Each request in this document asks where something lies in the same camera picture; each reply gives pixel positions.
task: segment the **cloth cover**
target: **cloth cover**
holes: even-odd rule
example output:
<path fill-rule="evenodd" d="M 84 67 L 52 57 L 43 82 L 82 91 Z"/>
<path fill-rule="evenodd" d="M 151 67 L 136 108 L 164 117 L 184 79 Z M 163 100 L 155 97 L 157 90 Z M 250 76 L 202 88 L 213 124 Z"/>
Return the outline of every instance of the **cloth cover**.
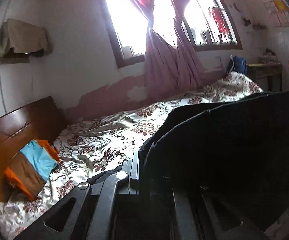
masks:
<path fill-rule="evenodd" d="M 14 53 L 31 53 L 44 50 L 50 52 L 47 33 L 44 28 L 8 19 L 2 24 L 0 36 L 0 57 L 3 57 L 10 49 Z"/>
<path fill-rule="evenodd" d="M 34 140 L 13 157 L 5 176 L 12 186 L 22 190 L 33 201 L 59 161 L 57 151 L 47 141 Z"/>

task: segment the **brown cloth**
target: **brown cloth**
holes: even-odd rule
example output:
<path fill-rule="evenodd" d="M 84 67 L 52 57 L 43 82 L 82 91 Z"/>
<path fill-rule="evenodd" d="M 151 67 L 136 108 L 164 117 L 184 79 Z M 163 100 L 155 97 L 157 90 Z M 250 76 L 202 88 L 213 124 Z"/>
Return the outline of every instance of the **brown cloth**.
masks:
<path fill-rule="evenodd" d="M 0 36 L 0 57 L 10 49 L 14 53 L 30 53 L 44 50 L 50 52 L 47 32 L 44 28 L 19 20 L 8 19 L 2 24 Z"/>

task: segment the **black jacket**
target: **black jacket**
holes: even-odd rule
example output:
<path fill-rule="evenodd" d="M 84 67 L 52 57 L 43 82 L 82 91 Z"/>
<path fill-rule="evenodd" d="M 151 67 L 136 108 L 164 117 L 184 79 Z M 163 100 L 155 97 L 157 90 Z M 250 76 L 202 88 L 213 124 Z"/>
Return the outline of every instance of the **black jacket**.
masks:
<path fill-rule="evenodd" d="M 289 205 L 289 92 L 176 108 L 139 157 L 142 197 L 162 176 L 207 185 L 265 230 Z"/>

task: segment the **wooden desk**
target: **wooden desk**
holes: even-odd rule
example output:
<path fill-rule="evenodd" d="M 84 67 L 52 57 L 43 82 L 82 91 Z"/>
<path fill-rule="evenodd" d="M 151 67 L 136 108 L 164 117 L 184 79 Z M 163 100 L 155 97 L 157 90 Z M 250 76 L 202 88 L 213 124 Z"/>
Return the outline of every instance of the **wooden desk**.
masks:
<path fill-rule="evenodd" d="M 256 82 L 258 79 L 267 78 L 269 91 L 272 91 L 272 77 L 279 76 L 280 91 L 283 90 L 283 76 L 281 64 L 248 64 L 248 67 L 250 72 L 254 72 Z"/>

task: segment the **blue cloth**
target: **blue cloth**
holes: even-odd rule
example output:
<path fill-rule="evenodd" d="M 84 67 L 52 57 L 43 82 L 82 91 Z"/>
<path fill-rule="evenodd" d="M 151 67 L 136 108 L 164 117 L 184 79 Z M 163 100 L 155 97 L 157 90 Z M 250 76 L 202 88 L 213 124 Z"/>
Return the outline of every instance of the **blue cloth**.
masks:
<path fill-rule="evenodd" d="M 233 59 L 230 60 L 227 67 L 227 74 L 229 74 L 229 71 L 233 66 L 233 63 L 235 64 L 235 69 L 233 69 L 232 71 L 247 75 L 247 63 L 243 57 L 233 57 Z"/>
<path fill-rule="evenodd" d="M 29 142 L 20 152 L 27 158 L 44 181 L 48 180 L 51 171 L 58 164 L 37 141 Z"/>

